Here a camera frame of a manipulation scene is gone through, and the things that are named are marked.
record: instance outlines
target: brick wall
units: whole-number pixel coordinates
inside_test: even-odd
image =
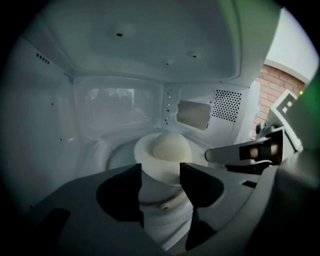
[[[294,76],[272,66],[264,65],[255,79],[260,83],[259,116],[254,120],[251,138],[256,138],[256,125],[263,122],[272,104],[288,89],[297,97],[304,90],[305,84]]]

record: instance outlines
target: white wall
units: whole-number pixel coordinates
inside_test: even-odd
[[[281,10],[279,24],[264,62],[309,83],[319,65],[319,55],[295,17]]]

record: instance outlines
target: white plate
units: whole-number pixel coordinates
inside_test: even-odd
[[[165,184],[180,186],[180,163],[161,160],[152,155],[153,143],[160,134],[149,134],[138,140],[134,147],[135,161],[142,165],[143,172],[151,178]],[[207,167],[205,152],[191,140],[186,140],[191,148],[192,163]]]

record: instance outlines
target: perforated vent panel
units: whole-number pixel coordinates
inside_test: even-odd
[[[216,90],[212,116],[236,122],[241,103],[241,93]]]

